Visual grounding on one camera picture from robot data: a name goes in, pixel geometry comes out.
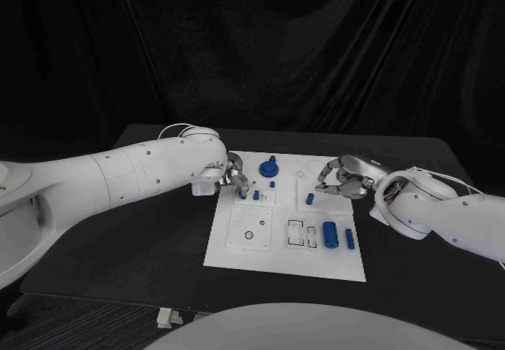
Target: white board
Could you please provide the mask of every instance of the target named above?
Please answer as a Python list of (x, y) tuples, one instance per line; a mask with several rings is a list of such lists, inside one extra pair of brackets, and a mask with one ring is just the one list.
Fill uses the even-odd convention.
[[(352, 202), (313, 189), (320, 170), (332, 158), (232, 152), (244, 161), (251, 192), (242, 200), (235, 187), (221, 189), (203, 265), (365, 282)], [(258, 167), (271, 155), (277, 158), (279, 174), (266, 178)], [(326, 180), (328, 184), (339, 184), (335, 174)], [(309, 193), (315, 194), (312, 205), (304, 202)], [(336, 223), (339, 247), (335, 249), (325, 247), (323, 223), (328, 221)], [(348, 248), (348, 228), (355, 249)], [(289, 244), (290, 235), (297, 244)]]

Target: table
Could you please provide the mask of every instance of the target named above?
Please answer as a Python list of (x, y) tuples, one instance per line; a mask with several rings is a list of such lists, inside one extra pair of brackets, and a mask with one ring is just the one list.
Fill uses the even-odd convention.
[[(162, 128), (130, 125), (115, 147), (154, 139)], [(418, 166), (470, 181), (440, 139), (216, 130), (229, 150), (358, 154), (391, 169)], [(319, 303), (391, 316), (453, 338), (505, 341), (499, 264), (433, 233), (423, 241), (395, 233), (368, 215), (371, 195), (354, 201), (367, 283), (205, 267), (216, 200), (193, 197), (185, 186), (85, 219), (33, 267), (22, 291), (199, 312)]]

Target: blue object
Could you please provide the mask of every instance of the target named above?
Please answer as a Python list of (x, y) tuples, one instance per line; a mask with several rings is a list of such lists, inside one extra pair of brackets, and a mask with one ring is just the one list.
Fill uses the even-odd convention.
[(355, 248), (355, 239), (352, 238), (352, 230), (351, 228), (345, 229), (345, 238), (348, 239), (348, 248)]
[(339, 246), (339, 236), (336, 235), (336, 225), (333, 221), (323, 224), (325, 246), (335, 249)]
[(313, 205), (313, 193), (307, 195), (307, 200), (304, 202), (307, 203), (307, 206)]
[(279, 173), (279, 166), (276, 164), (276, 156), (270, 157), (270, 160), (260, 165), (260, 174), (264, 177), (274, 177)]

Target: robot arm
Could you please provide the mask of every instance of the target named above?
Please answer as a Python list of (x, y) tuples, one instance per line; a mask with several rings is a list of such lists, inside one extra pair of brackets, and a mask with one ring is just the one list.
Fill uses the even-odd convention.
[(182, 137), (43, 163), (0, 163), (0, 289), (29, 270), (64, 232), (89, 216), (192, 184), (193, 195), (248, 181), (219, 134)]
[(459, 197), (427, 171), (391, 172), (354, 155), (328, 163), (319, 181), (333, 168), (342, 185), (320, 184), (317, 192), (356, 199), (372, 189), (371, 216), (404, 236), (420, 240), (433, 230), (453, 246), (505, 261), (505, 198), (483, 193)]

